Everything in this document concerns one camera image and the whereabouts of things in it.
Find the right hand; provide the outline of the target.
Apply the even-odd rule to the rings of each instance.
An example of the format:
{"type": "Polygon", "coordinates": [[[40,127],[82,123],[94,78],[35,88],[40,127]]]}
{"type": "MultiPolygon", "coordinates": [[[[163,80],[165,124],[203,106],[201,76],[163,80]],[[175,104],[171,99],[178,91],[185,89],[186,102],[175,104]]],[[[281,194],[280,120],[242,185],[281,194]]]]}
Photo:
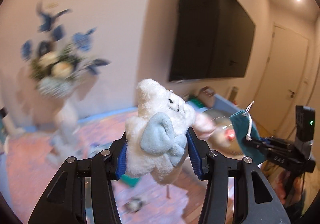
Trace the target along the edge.
{"type": "MultiPolygon", "coordinates": [[[[286,172],[281,172],[278,177],[274,180],[273,188],[278,198],[281,201],[281,204],[284,205],[286,203],[286,192],[284,189],[284,179],[286,177],[286,172]]],[[[303,180],[300,177],[297,177],[293,182],[294,194],[292,195],[291,200],[289,201],[289,206],[299,202],[302,198],[303,193],[303,180]]]]}

